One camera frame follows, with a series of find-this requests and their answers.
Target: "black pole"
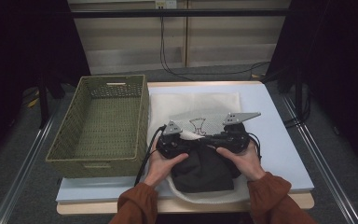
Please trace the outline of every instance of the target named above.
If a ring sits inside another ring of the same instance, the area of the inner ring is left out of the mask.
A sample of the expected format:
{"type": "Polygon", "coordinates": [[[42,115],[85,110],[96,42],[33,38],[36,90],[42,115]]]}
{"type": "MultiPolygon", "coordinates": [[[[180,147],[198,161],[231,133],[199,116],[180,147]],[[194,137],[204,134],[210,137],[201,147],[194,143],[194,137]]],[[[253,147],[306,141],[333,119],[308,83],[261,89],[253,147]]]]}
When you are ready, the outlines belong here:
{"type": "Polygon", "coordinates": [[[302,111],[302,74],[300,68],[296,69],[296,100],[295,100],[296,114],[298,122],[304,121],[302,111]]]}
{"type": "Polygon", "coordinates": [[[48,121],[48,93],[46,90],[46,72],[42,71],[39,74],[39,100],[40,100],[40,113],[41,122],[39,129],[43,129],[46,122],[48,121]]]}
{"type": "Polygon", "coordinates": [[[145,18],[145,17],[285,17],[307,15],[304,10],[287,8],[260,9],[134,9],[134,10],[72,10],[71,12],[47,12],[54,16],[73,18],[145,18]]]}

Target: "power outlet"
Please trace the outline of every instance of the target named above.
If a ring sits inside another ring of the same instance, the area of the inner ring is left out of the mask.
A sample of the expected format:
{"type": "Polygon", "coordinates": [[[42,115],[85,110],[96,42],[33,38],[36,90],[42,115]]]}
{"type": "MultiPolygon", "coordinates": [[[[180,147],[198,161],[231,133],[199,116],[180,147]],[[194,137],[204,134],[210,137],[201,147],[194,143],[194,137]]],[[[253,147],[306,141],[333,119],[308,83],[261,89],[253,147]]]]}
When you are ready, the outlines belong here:
{"type": "Polygon", "coordinates": [[[177,9],[176,0],[155,0],[156,9],[177,9]]]}
{"type": "Polygon", "coordinates": [[[167,8],[165,0],[156,0],[156,9],[167,8]]]}
{"type": "Polygon", "coordinates": [[[167,9],[177,9],[176,0],[166,0],[165,5],[167,9]]]}

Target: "hand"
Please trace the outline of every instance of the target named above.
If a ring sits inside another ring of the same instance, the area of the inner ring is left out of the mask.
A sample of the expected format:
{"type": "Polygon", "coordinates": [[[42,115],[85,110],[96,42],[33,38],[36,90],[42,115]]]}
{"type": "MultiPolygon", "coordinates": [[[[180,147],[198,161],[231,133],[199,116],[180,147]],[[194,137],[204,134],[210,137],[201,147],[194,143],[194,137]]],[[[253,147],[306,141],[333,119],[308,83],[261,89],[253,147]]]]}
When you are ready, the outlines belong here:
{"type": "Polygon", "coordinates": [[[174,165],[188,157],[187,153],[183,153],[170,160],[166,159],[156,150],[156,143],[157,141],[153,143],[152,154],[149,158],[149,171],[144,181],[146,185],[152,188],[155,188],[167,177],[174,165]]]}
{"type": "Polygon", "coordinates": [[[238,154],[234,154],[223,147],[219,147],[216,151],[220,155],[233,161],[241,173],[250,181],[256,181],[266,174],[261,167],[253,141],[249,143],[249,146],[244,151],[238,154]]]}

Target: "orange sleeve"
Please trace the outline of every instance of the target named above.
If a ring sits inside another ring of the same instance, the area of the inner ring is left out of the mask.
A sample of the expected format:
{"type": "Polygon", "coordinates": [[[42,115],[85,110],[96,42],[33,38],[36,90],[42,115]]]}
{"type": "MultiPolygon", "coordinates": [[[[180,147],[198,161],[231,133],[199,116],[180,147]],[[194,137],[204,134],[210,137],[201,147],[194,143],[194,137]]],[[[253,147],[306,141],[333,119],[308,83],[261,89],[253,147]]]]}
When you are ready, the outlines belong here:
{"type": "Polygon", "coordinates": [[[158,193],[145,183],[139,183],[120,195],[117,214],[109,224],[153,224],[158,214],[157,201],[158,193]]]}
{"type": "Polygon", "coordinates": [[[255,182],[248,182],[251,214],[255,223],[316,223],[287,195],[291,186],[283,178],[271,173],[255,182]]]}

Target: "cable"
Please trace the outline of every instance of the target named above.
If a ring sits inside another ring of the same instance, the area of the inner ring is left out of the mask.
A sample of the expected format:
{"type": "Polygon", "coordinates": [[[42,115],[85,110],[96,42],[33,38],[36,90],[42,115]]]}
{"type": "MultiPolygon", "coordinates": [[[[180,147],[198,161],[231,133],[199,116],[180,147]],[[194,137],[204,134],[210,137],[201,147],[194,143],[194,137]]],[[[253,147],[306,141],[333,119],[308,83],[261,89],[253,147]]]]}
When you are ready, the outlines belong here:
{"type": "Polygon", "coordinates": [[[153,134],[153,137],[150,141],[150,144],[149,144],[149,148],[147,149],[146,151],[146,154],[145,154],[145,158],[144,160],[142,161],[142,165],[141,167],[139,168],[139,171],[138,171],[138,175],[136,176],[136,179],[135,179],[135,183],[134,183],[134,187],[139,183],[139,181],[141,180],[141,176],[142,174],[144,173],[144,170],[145,170],[145,167],[146,167],[146,164],[147,164],[147,161],[149,160],[150,156],[152,155],[152,153],[154,153],[155,151],[151,152],[150,153],[150,150],[152,149],[152,146],[153,146],[153,143],[154,143],[154,140],[156,138],[156,135],[158,134],[158,132],[162,132],[164,131],[165,127],[167,127],[167,125],[163,125],[161,127],[159,127],[156,132],[153,134]]]}
{"type": "Polygon", "coordinates": [[[248,80],[251,80],[251,79],[252,79],[252,74],[253,74],[253,70],[255,69],[255,65],[259,64],[259,66],[261,66],[261,65],[264,65],[264,64],[266,64],[266,63],[269,63],[269,62],[262,62],[262,63],[254,63],[254,64],[252,64],[252,66],[251,66],[251,72],[250,72],[251,74],[250,74],[248,80]]]}
{"type": "Polygon", "coordinates": [[[291,124],[291,125],[287,125],[287,124],[297,120],[298,119],[297,117],[284,121],[283,123],[285,124],[286,129],[296,127],[297,125],[300,125],[300,124],[304,123],[310,117],[310,96],[311,96],[310,90],[308,90],[308,96],[307,96],[307,100],[306,100],[306,103],[305,103],[305,106],[304,106],[304,114],[302,116],[303,119],[299,120],[299,121],[297,121],[297,122],[295,122],[294,124],[291,124]]]}
{"type": "Polygon", "coordinates": [[[252,139],[252,141],[255,142],[255,146],[257,148],[257,157],[258,159],[261,161],[261,144],[260,144],[260,140],[258,140],[258,137],[254,134],[254,133],[248,133],[249,137],[252,139]]]}
{"type": "Polygon", "coordinates": [[[261,63],[254,63],[251,68],[249,69],[245,69],[245,70],[242,70],[242,71],[238,71],[238,72],[228,72],[228,73],[175,73],[173,72],[173,70],[171,70],[171,68],[168,66],[167,64],[167,60],[166,60],[166,56],[165,56],[165,39],[164,39],[164,33],[165,33],[165,26],[164,26],[164,18],[161,17],[160,18],[160,21],[161,21],[161,32],[160,32],[160,50],[159,50],[159,60],[161,62],[161,66],[162,68],[169,74],[171,75],[174,75],[176,77],[180,77],[180,78],[183,78],[183,79],[186,79],[186,80],[189,80],[189,81],[194,81],[193,79],[191,78],[188,78],[188,77],[182,77],[182,76],[188,76],[188,75],[191,75],[191,76],[209,76],[209,75],[212,75],[212,76],[219,76],[219,75],[237,75],[237,74],[241,74],[241,73],[246,73],[246,72],[249,72],[257,67],[260,67],[266,63],[269,63],[269,62],[261,62],[261,63]]]}
{"type": "MultiPolygon", "coordinates": [[[[318,36],[318,34],[319,34],[320,30],[321,30],[322,23],[323,23],[323,20],[324,20],[325,15],[326,15],[326,13],[327,13],[327,9],[328,9],[329,5],[330,5],[330,0],[328,0],[327,4],[325,5],[324,13],[323,13],[323,15],[321,16],[321,18],[320,18],[320,20],[319,20],[318,27],[317,27],[317,29],[316,29],[314,35],[313,35],[312,42],[311,42],[311,44],[310,44],[310,47],[309,47],[309,50],[308,50],[308,52],[307,52],[307,56],[306,56],[306,59],[304,60],[304,62],[306,62],[307,59],[310,57],[310,53],[311,53],[311,51],[312,51],[312,49],[313,49],[313,46],[315,45],[316,38],[317,38],[317,36],[318,36]]],[[[308,117],[310,116],[310,90],[308,91],[307,102],[306,102],[305,107],[307,107],[307,106],[308,106],[308,108],[306,109],[307,111],[304,112],[303,119],[300,120],[299,122],[296,122],[296,123],[293,124],[293,125],[285,126],[286,129],[292,128],[292,127],[295,127],[295,126],[297,126],[297,125],[300,125],[300,124],[304,123],[304,122],[308,119],[308,117]]]]}

